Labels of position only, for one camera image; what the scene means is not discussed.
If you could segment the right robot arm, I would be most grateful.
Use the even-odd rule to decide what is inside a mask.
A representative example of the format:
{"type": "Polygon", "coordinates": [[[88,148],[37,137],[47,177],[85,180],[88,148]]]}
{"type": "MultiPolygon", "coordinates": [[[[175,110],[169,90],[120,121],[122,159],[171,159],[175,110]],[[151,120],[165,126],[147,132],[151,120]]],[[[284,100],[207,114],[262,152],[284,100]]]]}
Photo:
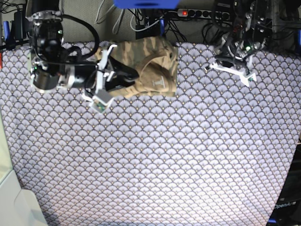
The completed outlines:
{"type": "Polygon", "coordinates": [[[101,52],[101,59],[89,62],[100,44],[97,31],[87,22],[64,14],[59,1],[30,0],[26,19],[31,51],[28,64],[31,85],[41,94],[55,89],[82,88],[89,106],[102,113],[110,107],[113,91],[127,88],[138,79],[138,72],[111,57],[116,44],[101,52]],[[82,54],[77,46],[63,48],[62,21],[69,19],[86,27],[95,39],[93,49],[82,54]]]}

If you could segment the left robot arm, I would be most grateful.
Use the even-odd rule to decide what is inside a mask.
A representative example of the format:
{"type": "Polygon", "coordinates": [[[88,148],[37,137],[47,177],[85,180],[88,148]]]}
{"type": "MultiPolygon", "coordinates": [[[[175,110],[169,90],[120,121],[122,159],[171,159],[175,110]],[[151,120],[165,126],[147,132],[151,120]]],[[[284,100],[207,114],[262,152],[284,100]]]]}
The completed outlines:
{"type": "Polygon", "coordinates": [[[274,32],[272,20],[268,18],[267,0],[235,0],[231,8],[234,20],[228,27],[218,19],[218,4],[216,0],[212,8],[212,22],[222,30],[224,35],[214,48],[215,61],[209,64],[205,71],[212,69],[236,75],[247,87],[250,82],[257,81],[258,72],[253,67],[255,54],[276,41],[284,40],[290,33],[284,29],[274,32]]]}

